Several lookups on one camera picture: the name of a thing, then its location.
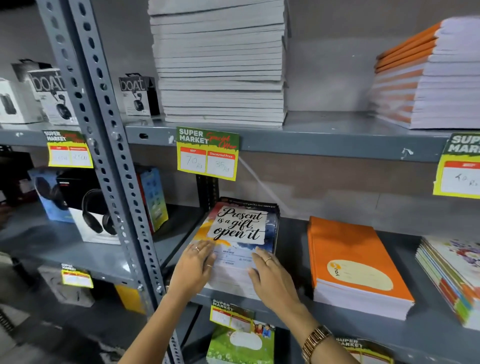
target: watch strap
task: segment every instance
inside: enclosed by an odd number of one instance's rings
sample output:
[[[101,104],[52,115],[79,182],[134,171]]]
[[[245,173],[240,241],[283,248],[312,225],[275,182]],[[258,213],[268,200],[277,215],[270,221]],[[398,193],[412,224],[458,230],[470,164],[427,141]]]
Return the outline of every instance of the watch strap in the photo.
[[[307,338],[302,349],[301,355],[306,364],[310,364],[313,351],[323,340],[332,336],[332,332],[326,326],[317,327]]]

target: headphones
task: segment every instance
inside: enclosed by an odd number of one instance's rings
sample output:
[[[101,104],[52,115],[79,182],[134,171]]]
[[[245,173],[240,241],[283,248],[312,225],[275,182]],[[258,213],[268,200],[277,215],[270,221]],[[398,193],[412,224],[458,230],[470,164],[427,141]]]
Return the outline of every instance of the headphones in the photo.
[[[135,106],[135,109],[137,111],[142,111],[144,109],[144,103],[142,102],[142,94],[140,92],[138,94],[135,94],[135,91],[132,91],[132,94],[135,98],[135,100],[133,101],[133,106]]]
[[[117,235],[117,231],[113,226],[113,219],[110,216],[109,212],[103,215],[102,224],[100,225],[96,217],[87,211],[88,202],[93,197],[96,197],[96,196],[101,196],[102,198],[104,198],[102,190],[99,190],[97,188],[90,190],[87,193],[85,193],[82,199],[82,217],[84,218],[85,223],[88,225],[89,228],[91,228],[93,231],[95,231],[98,234],[100,234],[103,230],[105,230],[110,235]]]
[[[15,105],[13,104],[13,101],[10,98],[9,94],[0,95],[0,99],[7,115],[15,115],[17,113],[17,110],[15,109]]]
[[[67,102],[67,100],[65,99],[65,96],[59,95],[58,98],[63,101],[63,104],[61,103],[57,104],[57,112],[63,119],[65,120],[70,119],[72,117],[72,113],[70,112],[70,110],[68,110],[68,107],[65,106],[65,103]]]
[[[55,184],[52,188],[50,188],[50,185],[45,178],[35,177],[34,185],[38,194],[44,199],[53,202],[53,204],[60,210],[68,210],[67,203],[63,199],[60,186],[58,184]]]

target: shelf upright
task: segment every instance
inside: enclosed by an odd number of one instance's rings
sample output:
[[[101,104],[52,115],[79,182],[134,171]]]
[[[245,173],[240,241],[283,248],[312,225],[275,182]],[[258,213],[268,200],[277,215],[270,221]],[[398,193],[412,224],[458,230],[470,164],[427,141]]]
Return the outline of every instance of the shelf upright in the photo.
[[[79,11],[79,3],[75,4],[77,11]],[[68,2],[38,0],[37,4],[80,129],[87,139],[96,174],[108,209],[113,217],[130,272],[136,282],[147,315],[151,316],[155,311],[156,302],[150,279],[146,274],[138,237],[133,226],[94,86],[88,73],[85,55],[80,43],[81,35],[77,33],[75,28]]]
[[[143,257],[142,260],[145,262],[143,266],[146,270],[144,281],[149,281],[149,286],[144,286],[144,289],[152,293],[152,304],[155,309],[166,293],[165,284],[155,253],[148,216],[142,201],[142,193],[130,154],[126,132],[113,92],[112,80],[94,10],[90,0],[69,0],[68,7],[72,17],[72,26],[75,27],[81,54],[84,57],[86,77],[91,82],[92,95],[95,96],[97,102],[98,116],[96,119],[103,124],[103,129],[106,131],[106,143],[112,150],[111,163],[119,173],[116,182],[118,188],[122,189],[122,202],[125,203],[124,211],[127,212],[126,215],[122,214],[120,219],[128,222],[128,228],[124,231],[129,235],[127,245],[135,247],[135,253],[139,260],[142,259],[141,256]],[[176,332],[170,339],[169,348],[173,363],[183,364],[180,342]],[[169,358],[166,355],[164,363],[168,361]]]

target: yellow price tag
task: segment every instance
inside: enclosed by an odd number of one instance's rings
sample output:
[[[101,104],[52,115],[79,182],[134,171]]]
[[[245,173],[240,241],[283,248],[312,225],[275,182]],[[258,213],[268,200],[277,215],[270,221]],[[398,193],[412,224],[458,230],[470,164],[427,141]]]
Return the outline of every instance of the yellow price tag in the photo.
[[[235,133],[177,127],[178,170],[234,181],[240,136]]]
[[[480,198],[480,133],[453,133],[437,167],[433,194]]]
[[[254,327],[253,318],[253,311],[217,300],[213,300],[210,309],[210,321],[234,330],[251,332]]]
[[[61,281],[68,286],[93,288],[92,277],[78,270],[62,269]]]
[[[93,168],[90,151],[81,132],[44,130],[49,167]]]

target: slotted hole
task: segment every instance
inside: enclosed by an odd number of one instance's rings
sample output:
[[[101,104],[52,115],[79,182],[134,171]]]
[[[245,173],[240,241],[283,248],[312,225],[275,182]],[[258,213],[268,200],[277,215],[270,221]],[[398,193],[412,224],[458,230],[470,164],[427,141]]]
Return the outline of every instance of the slotted hole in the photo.
[[[57,18],[52,16],[51,20],[52,22],[52,26],[55,28],[55,29],[58,29],[59,28],[59,23],[57,22]]]
[[[87,12],[85,11],[85,6],[82,3],[78,4],[78,8],[80,9],[81,15],[85,16],[85,14],[87,14]]]

